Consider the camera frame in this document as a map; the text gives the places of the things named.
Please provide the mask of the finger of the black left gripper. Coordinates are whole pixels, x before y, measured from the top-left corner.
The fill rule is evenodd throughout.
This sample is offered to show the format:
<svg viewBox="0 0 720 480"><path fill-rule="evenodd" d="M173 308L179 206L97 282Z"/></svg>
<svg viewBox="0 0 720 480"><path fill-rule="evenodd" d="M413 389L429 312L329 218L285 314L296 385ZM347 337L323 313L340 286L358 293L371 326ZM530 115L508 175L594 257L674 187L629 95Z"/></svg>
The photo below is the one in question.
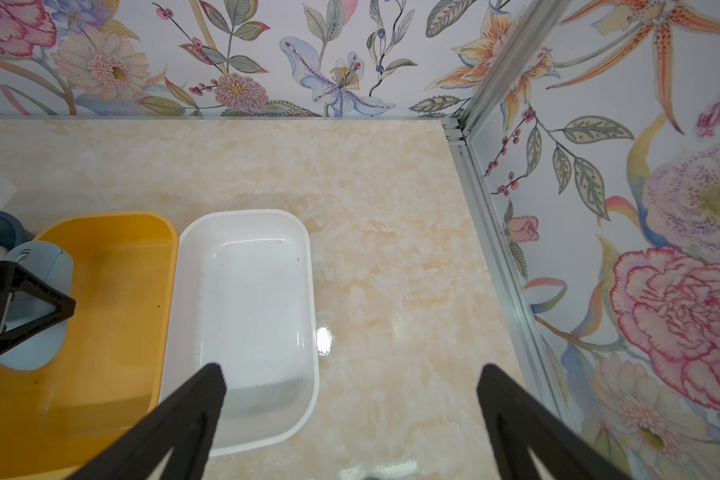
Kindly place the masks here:
<svg viewBox="0 0 720 480"><path fill-rule="evenodd" d="M16 262L0 261L0 363L49 363L76 301Z"/></svg>

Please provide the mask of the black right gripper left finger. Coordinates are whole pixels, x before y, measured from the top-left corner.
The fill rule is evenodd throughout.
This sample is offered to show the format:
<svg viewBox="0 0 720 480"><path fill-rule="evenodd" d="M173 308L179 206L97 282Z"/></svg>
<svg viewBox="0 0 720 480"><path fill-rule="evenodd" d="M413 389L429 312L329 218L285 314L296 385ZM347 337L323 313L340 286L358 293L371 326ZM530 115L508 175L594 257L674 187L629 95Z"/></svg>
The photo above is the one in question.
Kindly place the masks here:
<svg viewBox="0 0 720 480"><path fill-rule="evenodd" d="M161 462L163 479L200 479L226 394L221 367L203 366L72 479L146 479Z"/></svg>

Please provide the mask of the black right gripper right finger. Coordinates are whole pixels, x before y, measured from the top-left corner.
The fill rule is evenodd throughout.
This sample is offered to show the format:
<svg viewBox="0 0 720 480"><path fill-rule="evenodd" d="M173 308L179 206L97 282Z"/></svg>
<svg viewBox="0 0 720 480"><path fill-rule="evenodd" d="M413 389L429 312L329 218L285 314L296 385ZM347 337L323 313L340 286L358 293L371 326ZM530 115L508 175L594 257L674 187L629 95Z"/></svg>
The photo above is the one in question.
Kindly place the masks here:
<svg viewBox="0 0 720 480"><path fill-rule="evenodd" d="M555 479L628 477L573 434L499 366L483 366L476 392L501 478L538 479L534 458Z"/></svg>

